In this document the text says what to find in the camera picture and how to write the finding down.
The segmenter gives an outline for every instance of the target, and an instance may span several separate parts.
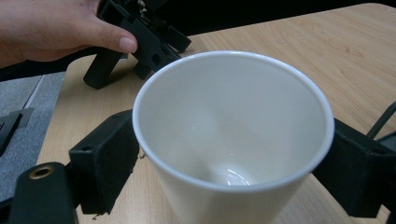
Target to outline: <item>hand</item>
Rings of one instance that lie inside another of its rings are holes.
[[[0,68],[89,46],[136,51],[134,36],[96,17],[100,0],[0,0]]]

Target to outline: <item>paper cup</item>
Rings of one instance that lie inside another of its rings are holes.
[[[136,137],[181,224],[269,223],[329,150],[315,83],[273,58],[192,55],[138,93]]]

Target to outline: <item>table surface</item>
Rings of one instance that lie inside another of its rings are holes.
[[[328,97],[334,116],[367,133],[396,100],[396,9],[377,4],[338,8],[191,36],[182,55],[235,49],[268,55],[312,78]],[[38,163],[69,162],[68,150],[112,114],[131,109],[144,81],[131,72],[136,60],[119,62],[114,82],[97,91],[82,81],[91,57],[67,69]],[[380,135],[396,130],[393,118]],[[276,223],[385,223],[349,217],[311,175]],[[82,215],[80,223],[177,223],[148,159],[139,159],[110,215]]]

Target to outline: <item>finger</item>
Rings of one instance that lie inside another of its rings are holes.
[[[136,38],[118,26],[94,18],[81,26],[80,38],[86,45],[98,46],[124,53],[134,53],[137,49]]]

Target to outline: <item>floor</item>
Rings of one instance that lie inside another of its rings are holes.
[[[0,118],[33,110],[0,157],[0,202],[13,196],[18,176],[35,166],[63,81],[64,72],[0,82]]]

